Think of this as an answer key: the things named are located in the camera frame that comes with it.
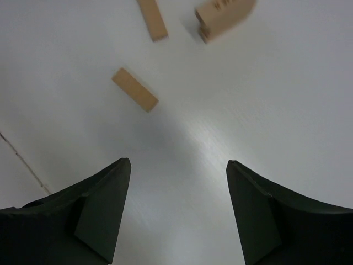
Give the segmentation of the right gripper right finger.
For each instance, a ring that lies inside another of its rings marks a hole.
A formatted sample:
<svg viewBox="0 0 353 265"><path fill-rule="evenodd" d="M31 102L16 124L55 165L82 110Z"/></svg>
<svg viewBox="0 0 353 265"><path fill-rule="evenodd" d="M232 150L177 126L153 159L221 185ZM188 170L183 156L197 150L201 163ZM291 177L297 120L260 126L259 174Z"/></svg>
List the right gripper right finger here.
<svg viewBox="0 0 353 265"><path fill-rule="evenodd" d="M352 264L352 209L309 198L229 161L246 264Z"/></svg>

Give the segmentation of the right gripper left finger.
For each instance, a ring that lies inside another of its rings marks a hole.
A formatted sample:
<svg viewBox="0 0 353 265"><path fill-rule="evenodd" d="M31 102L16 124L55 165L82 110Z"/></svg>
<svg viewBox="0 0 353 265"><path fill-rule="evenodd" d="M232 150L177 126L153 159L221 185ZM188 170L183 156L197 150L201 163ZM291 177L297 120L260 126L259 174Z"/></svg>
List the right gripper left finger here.
<svg viewBox="0 0 353 265"><path fill-rule="evenodd" d="M2 264L112 264L131 174L128 158L21 208L1 210Z"/></svg>

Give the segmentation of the wood block six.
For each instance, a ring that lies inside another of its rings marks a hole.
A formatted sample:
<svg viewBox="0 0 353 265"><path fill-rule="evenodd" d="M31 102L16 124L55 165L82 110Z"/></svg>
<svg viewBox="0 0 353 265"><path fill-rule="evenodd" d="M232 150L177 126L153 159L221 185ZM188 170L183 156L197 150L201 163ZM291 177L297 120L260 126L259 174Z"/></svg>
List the wood block six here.
<svg viewBox="0 0 353 265"><path fill-rule="evenodd" d="M144 111L150 112L159 102L128 70L121 67L111 80L121 88Z"/></svg>

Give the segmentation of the wood block three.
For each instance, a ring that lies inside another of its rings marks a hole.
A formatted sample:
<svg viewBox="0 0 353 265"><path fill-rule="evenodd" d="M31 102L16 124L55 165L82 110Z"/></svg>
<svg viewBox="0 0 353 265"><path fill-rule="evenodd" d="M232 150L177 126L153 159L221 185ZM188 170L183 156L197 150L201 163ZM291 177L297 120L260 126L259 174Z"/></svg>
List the wood block three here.
<svg viewBox="0 0 353 265"><path fill-rule="evenodd" d="M168 31L155 0L137 0L145 20L149 35L153 42L168 37Z"/></svg>

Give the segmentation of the wood block four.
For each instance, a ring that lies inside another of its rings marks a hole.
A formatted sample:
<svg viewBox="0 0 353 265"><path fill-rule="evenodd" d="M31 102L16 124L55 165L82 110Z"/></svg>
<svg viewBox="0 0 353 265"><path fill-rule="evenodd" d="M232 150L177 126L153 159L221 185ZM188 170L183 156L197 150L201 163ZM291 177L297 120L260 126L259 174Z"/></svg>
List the wood block four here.
<svg viewBox="0 0 353 265"><path fill-rule="evenodd" d="M205 44L245 21L256 0L208 1L195 8L200 23L199 35Z"/></svg>

